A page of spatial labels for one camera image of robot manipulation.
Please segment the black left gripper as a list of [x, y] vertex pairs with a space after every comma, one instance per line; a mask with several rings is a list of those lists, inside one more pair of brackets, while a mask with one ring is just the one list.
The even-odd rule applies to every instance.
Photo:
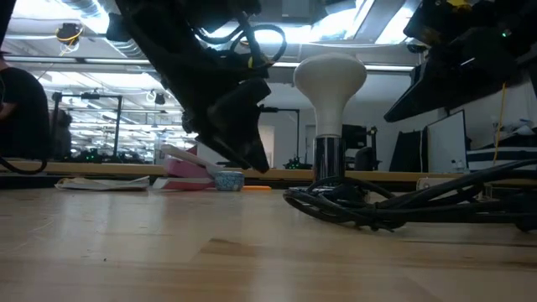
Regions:
[[242, 169], [264, 174], [269, 163], [258, 129], [259, 107], [214, 107], [235, 87], [233, 78], [185, 78], [183, 129], [199, 133], [198, 141]]

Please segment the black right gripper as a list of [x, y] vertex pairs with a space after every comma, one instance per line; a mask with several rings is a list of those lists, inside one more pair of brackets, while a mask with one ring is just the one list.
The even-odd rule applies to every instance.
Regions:
[[520, 83], [516, 58], [497, 29], [474, 28], [431, 48], [430, 57], [411, 71], [411, 85], [383, 115], [386, 122], [464, 102]]

